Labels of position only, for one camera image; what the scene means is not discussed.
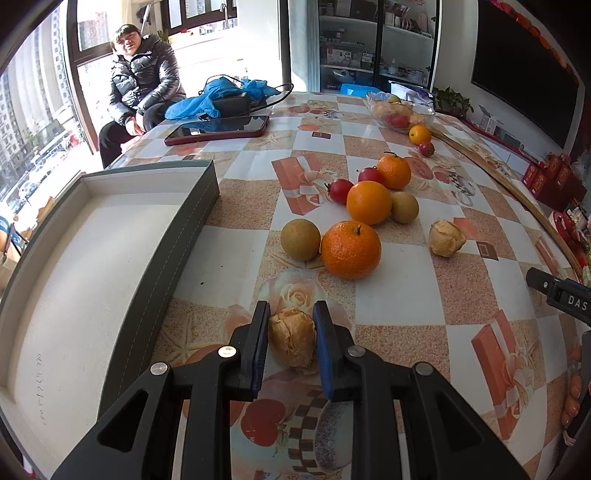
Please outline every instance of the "wooden stick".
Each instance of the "wooden stick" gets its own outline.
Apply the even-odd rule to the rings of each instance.
[[[578,260],[572,253],[569,246],[566,244],[564,239],[560,236],[560,234],[556,231],[556,228],[552,226],[550,221],[544,216],[544,214],[537,208],[528,197],[518,189],[513,183],[511,183],[507,177],[505,177],[502,173],[499,173],[495,168],[491,167],[479,154],[473,152],[472,150],[468,150],[462,144],[459,144],[455,140],[449,138],[446,134],[441,132],[438,129],[431,127],[431,131],[435,138],[438,138],[449,147],[452,147],[454,150],[457,150],[459,153],[467,156],[470,160],[472,160],[476,165],[482,168],[486,173],[488,173],[493,179],[495,179],[498,183],[504,186],[511,194],[519,200],[519,202],[531,212],[531,214],[535,217],[536,220],[544,227],[544,230],[548,232],[548,234],[552,237],[552,239],[558,244],[562,253],[567,258],[570,263],[570,266],[573,267],[574,272],[577,274],[579,280],[582,282],[583,280],[583,270],[579,265]]]

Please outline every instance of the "black screen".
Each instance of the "black screen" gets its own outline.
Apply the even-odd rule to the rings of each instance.
[[[169,138],[196,137],[203,134],[236,132],[240,130],[252,132],[260,130],[266,120],[266,115],[254,115],[191,122],[182,124],[169,135]]]
[[[564,147],[577,101],[575,79],[539,39],[488,0],[478,1],[472,83],[523,113]]]

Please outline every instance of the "patterned tablecloth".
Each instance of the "patterned tablecloth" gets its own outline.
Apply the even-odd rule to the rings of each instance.
[[[359,98],[294,93],[268,114],[261,138],[176,147],[164,145],[175,128],[167,122],[114,165],[193,155],[213,160],[220,182],[220,198],[178,283],[152,359],[180,365],[201,358],[249,322],[259,299],[269,301],[272,312],[296,306],[308,313],[316,300],[326,300],[333,320],[349,327],[358,344],[389,362],[432,363],[530,476],[546,479],[573,367],[567,353],[579,336],[577,321],[548,307],[524,277],[536,266],[575,278],[559,248],[468,158],[437,140],[436,154],[423,158],[405,135],[379,127]],[[438,115],[436,127],[525,190],[460,122]],[[324,184],[355,182],[385,151],[413,158],[406,190],[417,197],[420,214],[409,225],[387,220],[376,227],[379,267],[367,278],[345,281],[319,260],[287,258],[282,227],[303,216],[324,233],[349,219],[327,198]],[[466,245],[451,259],[428,249],[436,219],[466,232]],[[349,478],[351,405],[327,403],[318,376],[267,359],[259,400],[232,405],[233,478]],[[401,422],[398,429],[405,450]]]

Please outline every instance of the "black pants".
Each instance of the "black pants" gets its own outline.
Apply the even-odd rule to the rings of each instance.
[[[156,103],[144,113],[144,129],[149,132],[156,125],[164,121],[164,112],[174,102]],[[103,161],[103,168],[111,165],[121,155],[121,145],[133,138],[127,133],[123,125],[117,122],[106,124],[99,134],[99,152]]]

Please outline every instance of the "black puffer jacket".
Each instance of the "black puffer jacket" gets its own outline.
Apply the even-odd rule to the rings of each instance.
[[[115,57],[109,113],[117,123],[124,125],[127,117],[143,113],[155,103],[186,97],[174,51],[158,35],[146,35],[130,61],[122,55]]]

